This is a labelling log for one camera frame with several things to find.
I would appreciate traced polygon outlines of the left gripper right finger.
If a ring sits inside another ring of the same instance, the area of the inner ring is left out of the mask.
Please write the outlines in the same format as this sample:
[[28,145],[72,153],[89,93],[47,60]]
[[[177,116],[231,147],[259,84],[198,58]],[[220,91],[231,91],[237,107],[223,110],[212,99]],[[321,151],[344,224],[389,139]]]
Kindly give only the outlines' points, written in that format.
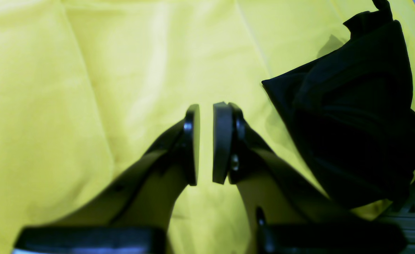
[[357,217],[325,197],[277,156],[234,103],[213,105],[213,176],[236,185],[253,254],[400,254],[395,224]]

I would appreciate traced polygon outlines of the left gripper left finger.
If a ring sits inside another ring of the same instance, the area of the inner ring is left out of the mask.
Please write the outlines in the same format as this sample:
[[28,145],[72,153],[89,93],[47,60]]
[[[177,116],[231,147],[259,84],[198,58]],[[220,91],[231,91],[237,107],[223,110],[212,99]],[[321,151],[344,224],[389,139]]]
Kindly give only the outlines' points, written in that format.
[[25,227],[14,254],[171,254],[175,202],[196,186],[200,109],[163,132],[144,155],[90,202],[42,226]]

